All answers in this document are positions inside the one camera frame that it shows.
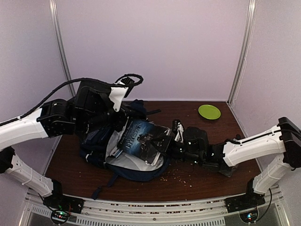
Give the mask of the black notebook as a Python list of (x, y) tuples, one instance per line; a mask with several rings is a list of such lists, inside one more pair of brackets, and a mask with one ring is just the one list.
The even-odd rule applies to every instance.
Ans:
[(117, 147), (123, 152), (155, 165), (160, 153), (154, 144), (170, 135), (171, 129), (142, 119), (130, 119)]

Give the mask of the grey zip pouch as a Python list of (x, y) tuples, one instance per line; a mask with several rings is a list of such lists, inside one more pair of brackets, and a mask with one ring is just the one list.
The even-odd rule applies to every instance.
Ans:
[(228, 165), (222, 165), (219, 170), (219, 173), (223, 174), (226, 177), (231, 177), (237, 168), (237, 165), (231, 167), (229, 167)]

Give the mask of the navy blue backpack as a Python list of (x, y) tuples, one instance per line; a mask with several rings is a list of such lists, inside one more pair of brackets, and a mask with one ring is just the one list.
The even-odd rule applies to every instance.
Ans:
[(143, 160), (129, 155), (118, 149), (117, 144), (126, 129), (128, 120), (148, 120), (148, 115), (158, 113), (160, 110), (147, 111), (144, 101), (136, 99), (126, 105), (132, 113), (122, 131), (117, 132), (111, 126), (101, 127), (90, 132), (80, 141), (79, 155), (89, 164), (101, 169), (109, 169), (114, 175), (107, 183), (110, 187), (118, 177), (137, 182), (148, 182), (160, 176), (168, 167), (170, 160), (160, 154), (155, 165), (146, 164)]

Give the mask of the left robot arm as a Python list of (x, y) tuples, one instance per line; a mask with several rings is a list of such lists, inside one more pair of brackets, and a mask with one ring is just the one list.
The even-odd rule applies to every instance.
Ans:
[(90, 132), (106, 126), (119, 115), (122, 100), (135, 82), (127, 77), (114, 84), (94, 79), (78, 79), (77, 94), (70, 100), (45, 99), (22, 116), (0, 124), (0, 172), (9, 174), (35, 190), (48, 206), (65, 209), (69, 198), (60, 182), (47, 178), (26, 165), (13, 145), (37, 138), (77, 135), (85, 139)]

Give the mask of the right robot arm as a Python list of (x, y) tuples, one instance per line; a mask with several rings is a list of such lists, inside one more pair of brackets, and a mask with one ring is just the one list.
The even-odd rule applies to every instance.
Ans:
[(279, 118), (272, 128), (247, 138), (236, 136), (211, 145), (206, 131), (197, 127), (184, 129), (173, 121), (174, 135), (161, 135), (150, 143), (160, 154), (231, 176), (238, 164), (275, 154), (275, 159), (247, 183), (246, 193), (225, 200), (228, 211), (251, 208), (265, 203), (265, 194), (288, 171), (301, 166), (301, 130), (286, 117)]

